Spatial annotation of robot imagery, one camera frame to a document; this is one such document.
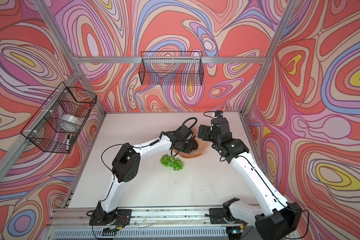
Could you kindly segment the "green fake grape bunch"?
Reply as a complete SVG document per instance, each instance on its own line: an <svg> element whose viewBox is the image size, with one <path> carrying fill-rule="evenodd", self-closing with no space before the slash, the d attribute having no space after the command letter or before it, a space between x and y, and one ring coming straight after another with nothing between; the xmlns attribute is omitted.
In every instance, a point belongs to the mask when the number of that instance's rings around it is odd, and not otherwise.
<svg viewBox="0 0 360 240"><path fill-rule="evenodd" d="M168 168L172 168L174 171L180 171L183 169L183 162L173 156L164 155L160 159L160 163Z"/></svg>

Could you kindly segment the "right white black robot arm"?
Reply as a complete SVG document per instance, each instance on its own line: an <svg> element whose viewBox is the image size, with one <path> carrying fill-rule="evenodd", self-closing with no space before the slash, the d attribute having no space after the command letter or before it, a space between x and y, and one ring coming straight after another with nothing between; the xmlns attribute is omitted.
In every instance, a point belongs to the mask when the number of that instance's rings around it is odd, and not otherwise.
<svg viewBox="0 0 360 240"><path fill-rule="evenodd" d="M239 199L225 202L234 219L255 227L264 240L280 240L297 230L303 213L300 205L276 190L245 143L232 136L226 118L215 117L210 126L201 125L198 138L212 143L212 148L243 177L259 203L256 208Z"/></svg>

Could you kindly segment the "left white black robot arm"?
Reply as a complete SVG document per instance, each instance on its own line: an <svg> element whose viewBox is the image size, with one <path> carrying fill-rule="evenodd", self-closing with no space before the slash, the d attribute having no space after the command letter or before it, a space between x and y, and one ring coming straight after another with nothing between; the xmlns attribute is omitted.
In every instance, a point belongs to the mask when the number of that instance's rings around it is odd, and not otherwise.
<svg viewBox="0 0 360 240"><path fill-rule="evenodd" d="M140 145L120 144L121 148L109 168L112 179L106 197L98 201L95 210L87 212L90 226L111 225L117 219L117 209L126 183L137 176L141 160L165 151L190 154L197 150L196 135L192 131L196 123L197 118L191 117L176 130L161 132L154 140Z"/></svg>

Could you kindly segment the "pink faceted fruit bowl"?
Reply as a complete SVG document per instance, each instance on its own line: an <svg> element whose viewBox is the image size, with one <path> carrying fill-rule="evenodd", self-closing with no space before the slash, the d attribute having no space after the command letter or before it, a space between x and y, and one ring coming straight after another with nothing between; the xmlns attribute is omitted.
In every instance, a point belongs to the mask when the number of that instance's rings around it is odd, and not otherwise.
<svg viewBox="0 0 360 240"><path fill-rule="evenodd" d="M185 159L194 159L194 158L198 158L200 156L202 156L205 152L206 149L208 149L211 146L210 142L206 142L203 141L202 139L198 138L198 128L193 127L191 128L191 130L195 133L196 137L195 137L195 141L198 144L198 148L196 150L192 150L190 154L185 154L180 152L179 156Z"/></svg>

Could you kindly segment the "black marker pen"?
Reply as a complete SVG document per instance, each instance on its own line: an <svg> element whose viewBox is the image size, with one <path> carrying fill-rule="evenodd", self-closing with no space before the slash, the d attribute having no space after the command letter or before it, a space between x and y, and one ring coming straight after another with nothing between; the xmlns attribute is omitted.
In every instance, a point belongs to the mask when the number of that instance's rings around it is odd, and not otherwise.
<svg viewBox="0 0 360 240"><path fill-rule="evenodd" d="M70 151L70 135L67 135L66 139L66 153Z"/></svg>

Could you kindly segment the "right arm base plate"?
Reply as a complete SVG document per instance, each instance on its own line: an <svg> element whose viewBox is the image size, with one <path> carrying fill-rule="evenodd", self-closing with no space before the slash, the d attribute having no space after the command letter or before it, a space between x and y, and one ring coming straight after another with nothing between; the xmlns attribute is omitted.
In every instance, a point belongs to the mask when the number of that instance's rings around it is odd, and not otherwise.
<svg viewBox="0 0 360 240"><path fill-rule="evenodd" d="M205 217L210 219L210 222L213 225L217 224L240 224L240 225L247 225L247 222L239 219L235 219L231 212L226 208L210 208L209 213L205 214Z"/></svg>

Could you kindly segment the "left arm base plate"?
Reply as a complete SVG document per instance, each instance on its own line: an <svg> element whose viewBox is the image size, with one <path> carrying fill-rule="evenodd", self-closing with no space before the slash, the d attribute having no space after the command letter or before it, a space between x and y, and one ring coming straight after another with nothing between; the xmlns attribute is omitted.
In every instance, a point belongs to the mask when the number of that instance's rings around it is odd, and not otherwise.
<svg viewBox="0 0 360 240"><path fill-rule="evenodd" d="M114 210L106 213L102 209L95 209L86 213L90 217L90 226L119 226L125 227L130 224L131 210Z"/></svg>

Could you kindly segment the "aluminium front rail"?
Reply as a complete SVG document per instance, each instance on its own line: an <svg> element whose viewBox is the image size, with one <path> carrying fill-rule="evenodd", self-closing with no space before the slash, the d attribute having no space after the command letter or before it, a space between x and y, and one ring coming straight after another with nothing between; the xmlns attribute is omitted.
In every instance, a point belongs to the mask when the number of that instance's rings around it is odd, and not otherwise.
<svg viewBox="0 0 360 240"><path fill-rule="evenodd" d="M212 206L126 207L130 224L90 226L86 213L92 208L53 211L42 240L258 240L257 230L247 224L213 225L205 217Z"/></svg>

